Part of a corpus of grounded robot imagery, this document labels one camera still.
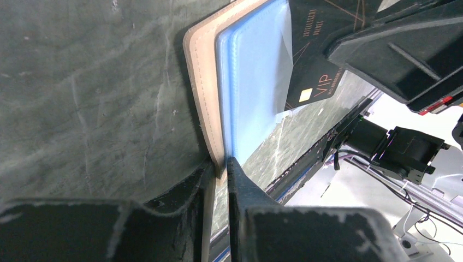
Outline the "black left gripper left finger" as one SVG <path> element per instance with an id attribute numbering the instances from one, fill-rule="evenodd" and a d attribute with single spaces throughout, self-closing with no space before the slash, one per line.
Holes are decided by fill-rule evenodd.
<path id="1" fill-rule="evenodd" d="M 215 167 L 160 196 L 19 198 L 1 205 L 1 261 L 207 261 Z"/>

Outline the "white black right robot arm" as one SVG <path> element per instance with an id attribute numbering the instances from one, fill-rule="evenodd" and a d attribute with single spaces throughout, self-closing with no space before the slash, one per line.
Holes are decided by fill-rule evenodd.
<path id="1" fill-rule="evenodd" d="M 366 80 L 416 114 L 462 104 L 462 1 L 399 1 L 365 29 L 340 37 L 327 60 Z M 443 140 L 416 130 L 380 131 L 363 121 L 347 144 L 387 176 L 421 184 Z"/>

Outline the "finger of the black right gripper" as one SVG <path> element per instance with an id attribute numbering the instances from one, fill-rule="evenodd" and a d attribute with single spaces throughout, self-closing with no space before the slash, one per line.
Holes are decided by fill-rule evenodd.
<path id="1" fill-rule="evenodd" d="M 326 56 L 412 112 L 459 106 L 462 1 L 398 1 L 333 42 Z"/>

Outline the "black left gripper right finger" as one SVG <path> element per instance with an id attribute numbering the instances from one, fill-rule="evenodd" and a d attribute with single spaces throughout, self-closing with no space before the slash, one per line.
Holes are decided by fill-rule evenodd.
<path id="1" fill-rule="evenodd" d="M 376 210 L 286 207 L 227 161 L 232 261 L 407 261 Z"/>

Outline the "beige leather card holder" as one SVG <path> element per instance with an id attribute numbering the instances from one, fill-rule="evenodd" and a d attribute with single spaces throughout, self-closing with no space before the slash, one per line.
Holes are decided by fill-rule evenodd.
<path id="1" fill-rule="evenodd" d="M 191 27 L 183 50 L 200 126 L 216 166 L 244 164 L 279 123 L 293 70 L 288 1 L 233 1 Z"/>

